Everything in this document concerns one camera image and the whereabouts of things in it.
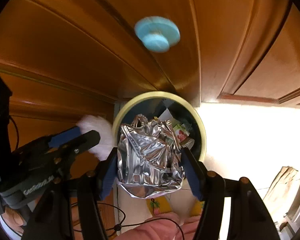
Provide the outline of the person left hand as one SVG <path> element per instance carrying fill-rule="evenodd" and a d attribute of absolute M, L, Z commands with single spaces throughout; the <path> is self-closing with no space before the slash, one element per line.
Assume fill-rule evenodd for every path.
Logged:
<path fill-rule="evenodd" d="M 18 211 L 5 207 L 5 212 L 2 214 L 2 218 L 11 227 L 21 227 L 25 225 L 25 220 Z"/>

